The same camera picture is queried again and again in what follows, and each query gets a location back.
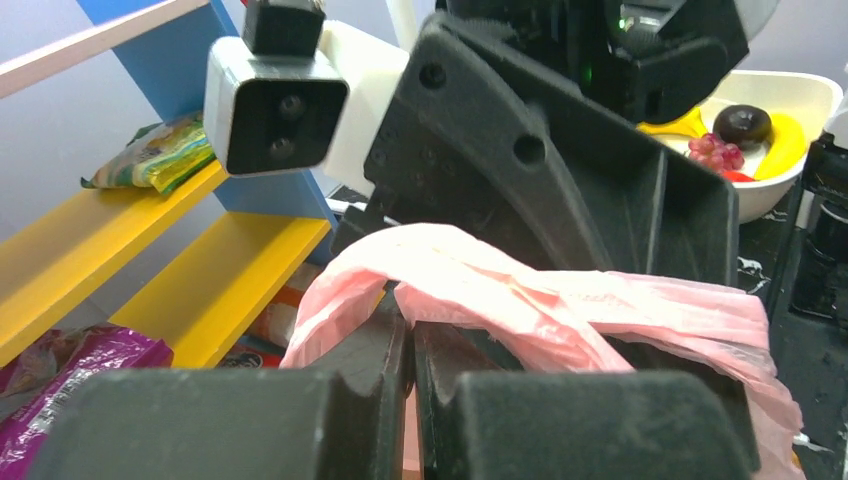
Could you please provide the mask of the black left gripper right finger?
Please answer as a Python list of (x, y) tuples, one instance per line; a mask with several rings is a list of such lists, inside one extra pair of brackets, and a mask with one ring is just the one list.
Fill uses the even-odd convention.
[(418, 451), (425, 479), (464, 479), (465, 415), (457, 388), (465, 373), (521, 371), (519, 360), (484, 330), (419, 322), (413, 329)]

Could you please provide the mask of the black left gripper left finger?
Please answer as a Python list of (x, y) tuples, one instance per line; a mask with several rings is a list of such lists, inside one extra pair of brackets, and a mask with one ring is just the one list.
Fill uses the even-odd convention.
[(395, 304), (309, 368), (332, 378), (323, 405), (319, 479), (400, 479), (408, 393), (408, 325)]

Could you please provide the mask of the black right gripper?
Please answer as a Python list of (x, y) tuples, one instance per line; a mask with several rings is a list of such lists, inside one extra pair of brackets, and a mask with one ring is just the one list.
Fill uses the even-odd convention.
[(733, 186), (618, 115), (669, 123), (709, 96), (749, 52), (736, 2), (437, 9), (365, 159), (373, 193), (333, 253), (391, 221), (442, 223), (539, 270), (735, 284)]

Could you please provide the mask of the pink plastic grocery bag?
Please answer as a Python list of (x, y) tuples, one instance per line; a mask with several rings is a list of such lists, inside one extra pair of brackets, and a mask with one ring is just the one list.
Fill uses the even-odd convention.
[(540, 271), (447, 224), (390, 227), (354, 242), (303, 295), (282, 360), (302, 368), (373, 313), (387, 282), (403, 317), (484, 329), (529, 370), (628, 372), (611, 339), (646, 343), (740, 381), (761, 479), (800, 479), (802, 413), (778, 379), (762, 302), (723, 285), (617, 271)]

